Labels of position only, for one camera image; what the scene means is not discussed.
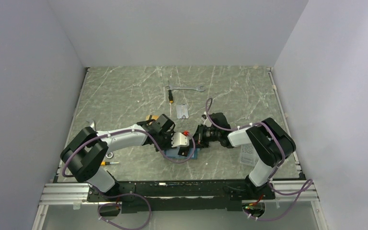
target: silver wrench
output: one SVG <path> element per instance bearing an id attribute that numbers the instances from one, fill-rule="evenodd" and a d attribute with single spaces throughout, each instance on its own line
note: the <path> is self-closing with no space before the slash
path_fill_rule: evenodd
<path id="1" fill-rule="evenodd" d="M 89 127 L 91 127 L 94 131 L 96 131 L 95 129 L 95 121 L 92 119 L 88 119 L 87 122 L 90 124 Z"/>
<path id="2" fill-rule="evenodd" d="M 188 86 L 174 86 L 169 83 L 169 86 L 166 86 L 167 90 L 195 90 L 198 92 L 204 92 L 205 87 L 203 85 L 195 86 L 195 87 L 188 87 Z"/>

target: wall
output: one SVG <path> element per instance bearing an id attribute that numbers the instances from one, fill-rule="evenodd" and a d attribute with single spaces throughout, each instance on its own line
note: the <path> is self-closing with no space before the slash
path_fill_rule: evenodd
<path id="1" fill-rule="evenodd" d="M 308 0 L 49 0 L 86 67 L 273 66 Z"/>
<path id="2" fill-rule="evenodd" d="M 84 68 L 46 0 L 0 0 L 0 229 L 30 229 Z"/>
<path id="3" fill-rule="evenodd" d="M 275 81 L 330 229 L 368 229 L 368 1 L 310 0 Z"/>

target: black and white robotic arm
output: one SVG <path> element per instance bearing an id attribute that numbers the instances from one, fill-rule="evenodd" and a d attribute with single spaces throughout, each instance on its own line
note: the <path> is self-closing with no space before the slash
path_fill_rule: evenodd
<path id="1" fill-rule="evenodd" d="M 220 127 L 230 128 L 222 113 L 211 114 L 210 117 Z M 252 126 L 229 132 L 213 126 L 205 115 L 203 118 L 204 122 L 198 125 L 193 134 L 196 148 L 207 148 L 210 141 L 219 141 L 226 148 L 251 143 L 254 145 L 260 159 L 246 176 L 245 182 L 251 193 L 258 193 L 282 160 L 278 147 L 265 127 Z M 286 158 L 295 151 L 294 141 L 272 118 L 262 122 L 276 136 Z M 63 162 L 68 162 L 66 166 L 78 182 L 88 182 L 107 196 L 118 195 L 121 193 L 118 181 L 100 167 L 105 155 L 126 147 L 156 143 L 161 150 L 180 148 L 180 153 L 186 156 L 193 146 L 190 146 L 189 137 L 181 132 L 175 132 L 174 127 L 174 122 L 164 114 L 156 120 L 138 122 L 130 127 L 112 131 L 94 131 L 91 127 L 85 127 L 62 151 L 60 157 Z M 70 159 L 81 145 L 95 138 L 97 138 L 95 141 L 87 144 Z"/>

